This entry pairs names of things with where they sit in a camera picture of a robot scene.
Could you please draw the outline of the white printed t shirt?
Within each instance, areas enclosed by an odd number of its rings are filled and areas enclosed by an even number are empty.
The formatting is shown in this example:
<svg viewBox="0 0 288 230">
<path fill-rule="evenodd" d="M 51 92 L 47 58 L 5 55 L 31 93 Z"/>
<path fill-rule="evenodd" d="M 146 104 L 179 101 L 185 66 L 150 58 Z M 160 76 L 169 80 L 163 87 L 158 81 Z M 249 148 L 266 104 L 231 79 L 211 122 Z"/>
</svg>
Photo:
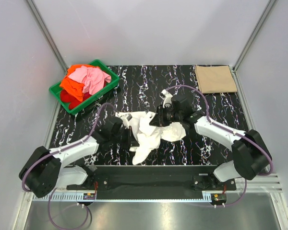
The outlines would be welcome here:
<svg viewBox="0 0 288 230">
<path fill-rule="evenodd" d="M 179 122 L 166 127 L 150 126 L 149 122 L 154 117 L 154 112 L 116 112 L 115 116 L 120 118 L 124 114 L 132 115 L 132 119 L 123 124 L 132 127 L 133 134 L 139 142 L 139 148 L 132 159 L 133 165 L 144 162 L 151 151 L 159 148 L 161 140 L 175 142 L 186 136 L 186 131 Z"/>
</svg>

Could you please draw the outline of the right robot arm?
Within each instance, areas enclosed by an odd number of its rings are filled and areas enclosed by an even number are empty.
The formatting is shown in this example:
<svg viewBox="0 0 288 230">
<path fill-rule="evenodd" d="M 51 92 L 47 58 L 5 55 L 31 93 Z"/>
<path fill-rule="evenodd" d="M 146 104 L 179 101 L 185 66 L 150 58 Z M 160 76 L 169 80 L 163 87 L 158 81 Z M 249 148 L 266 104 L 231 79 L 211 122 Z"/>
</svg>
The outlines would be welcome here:
<svg viewBox="0 0 288 230">
<path fill-rule="evenodd" d="M 192 109 L 187 98 L 173 96 L 166 90 L 160 94 L 163 103 L 157 107 L 156 114 L 150 121 L 151 126 L 168 127 L 179 123 L 186 130 L 194 130 L 229 149 L 233 160 L 217 166 L 208 178 L 209 186 L 214 190 L 223 187 L 226 181 L 242 177 L 252 180 L 272 166 L 272 158 L 267 147 L 255 130 L 248 132 L 223 125 L 202 112 Z"/>
</svg>

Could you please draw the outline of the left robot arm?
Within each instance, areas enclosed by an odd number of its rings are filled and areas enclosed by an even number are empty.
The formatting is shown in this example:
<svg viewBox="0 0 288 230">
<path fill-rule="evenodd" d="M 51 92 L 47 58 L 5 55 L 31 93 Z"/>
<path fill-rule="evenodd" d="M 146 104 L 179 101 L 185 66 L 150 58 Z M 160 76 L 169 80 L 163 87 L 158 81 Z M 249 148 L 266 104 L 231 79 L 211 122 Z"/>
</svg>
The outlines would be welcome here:
<svg viewBox="0 0 288 230">
<path fill-rule="evenodd" d="M 112 117 L 105 124 L 78 141 L 63 147 L 35 149 L 19 173 L 22 185 L 42 198 L 53 189 L 90 190 L 96 184 L 95 170 L 85 166 L 84 157 L 96 154 L 118 142 L 128 149 L 139 147 L 132 130 L 134 119 L 126 113 Z"/>
</svg>

